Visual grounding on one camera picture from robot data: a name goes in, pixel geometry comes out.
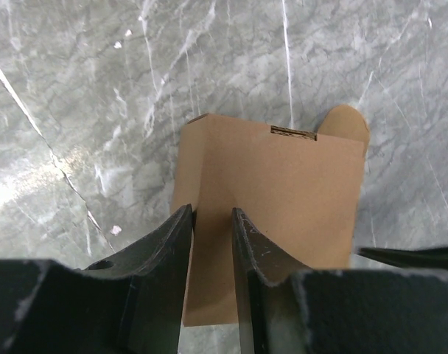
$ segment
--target brown cardboard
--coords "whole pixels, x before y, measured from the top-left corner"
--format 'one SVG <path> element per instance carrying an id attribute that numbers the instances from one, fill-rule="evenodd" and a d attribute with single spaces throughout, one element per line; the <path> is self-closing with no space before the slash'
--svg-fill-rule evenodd
<path id="1" fill-rule="evenodd" d="M 318 133 L 362 142 L 363 156 L 370 142 L 370 128 L 365 118 L 349 105 L 338 105 L 331 109 L 319 127 Z"/>
<path id="2" fill-rule="evenodd" d="M 183 127 L 172 212 L 196 211 L 183 323 L 237 322 L 231 210 L 312 268 L 348 266 L 363 143 L 206 114 Z"/>

